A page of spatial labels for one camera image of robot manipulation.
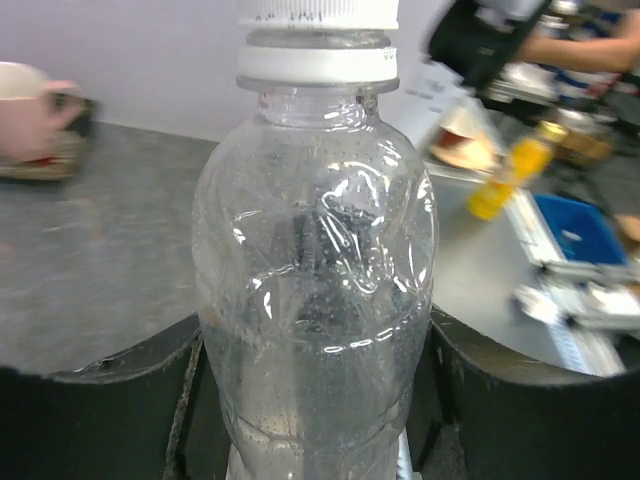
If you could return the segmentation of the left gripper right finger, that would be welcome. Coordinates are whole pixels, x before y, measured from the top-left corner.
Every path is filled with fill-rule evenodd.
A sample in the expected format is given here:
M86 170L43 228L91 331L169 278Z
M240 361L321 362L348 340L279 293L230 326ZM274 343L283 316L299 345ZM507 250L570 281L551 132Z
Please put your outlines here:
M555 367L434 308L407 431L435 479L636 479L639 369Z

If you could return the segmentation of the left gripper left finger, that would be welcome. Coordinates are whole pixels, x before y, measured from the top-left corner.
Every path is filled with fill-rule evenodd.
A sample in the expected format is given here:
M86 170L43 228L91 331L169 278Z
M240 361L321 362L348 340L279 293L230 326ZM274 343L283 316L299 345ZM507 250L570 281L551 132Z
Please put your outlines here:
M222 479L229 446L196 315L78 371L1 370L4 479Z

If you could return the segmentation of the clear bottle blue-white cap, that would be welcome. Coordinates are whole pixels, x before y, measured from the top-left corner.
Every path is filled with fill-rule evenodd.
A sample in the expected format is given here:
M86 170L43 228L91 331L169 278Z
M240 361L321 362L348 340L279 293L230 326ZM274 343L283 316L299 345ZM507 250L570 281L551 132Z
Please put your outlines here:
M193 204L198 313L231 479L392 479L430 328L434 192L379 115L381 30L248 34L253 116Z

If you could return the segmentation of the white blue bottle cap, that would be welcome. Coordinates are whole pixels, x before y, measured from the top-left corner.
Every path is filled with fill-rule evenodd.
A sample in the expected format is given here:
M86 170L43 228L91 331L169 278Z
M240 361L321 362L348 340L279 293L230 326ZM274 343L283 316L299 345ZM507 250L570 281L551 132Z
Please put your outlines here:
M398 0L240 0L238 23L248 28L397 30Z

